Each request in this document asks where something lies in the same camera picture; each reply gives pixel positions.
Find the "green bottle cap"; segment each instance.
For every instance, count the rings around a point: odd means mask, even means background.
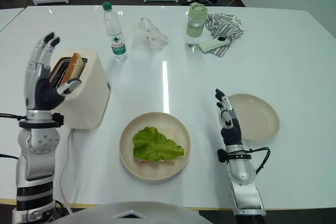
[[[104,10],[112,10],[111,2],[104,2],[103,3],[103,9]]]
[[[192,3],[189,9],[189,17],[193,19],[204,19],[208,13],[206,6],[199,3]]]

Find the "plastic bottle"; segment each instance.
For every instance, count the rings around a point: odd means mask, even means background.
[[[114,56],[117,61],[125,61],[127,59],[126,46],[119,20],[114,11],[112,11],[110,2],[104,2],[103,9],[105,29],[111,39],[111,48]]]
[[[197,45],[203,32],[206,21],[207,8],[199,3],[190,5],[186,42],[193,46]]]

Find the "empty plate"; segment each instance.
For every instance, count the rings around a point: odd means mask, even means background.
[[[167,138],[172,139],[184,149],[184,156],[178,156],[175,162],[139,163],[133,157],[133,137],[145,127],[156,127]],[[138,116],[130,122],[120,138],[120,158],[125,167],[134,175],[148,180],[166,179],[178,173],[186,164],[190,153],[190,139],[183,124],[175,117],[153,112]]]
[[[238,117],[242,138],[264,142],[277,135],[279,118],[267,102],[249,94],[231,95],[229,101]]]

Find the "lettuce leaf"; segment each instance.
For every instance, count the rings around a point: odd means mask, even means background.
[[[133,156],[142,160],[157,162],[183,156],[184,150],[173,140],[158,132],[155,127],[146,127],[133,137]]]

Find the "clear plastic bag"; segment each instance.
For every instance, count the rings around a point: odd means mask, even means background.
[[[138,42],[149,44],[155,51],[162,50],[169,43],[169,39],[157,29],[147,18],[142,18],[133,29],[133,39]]]

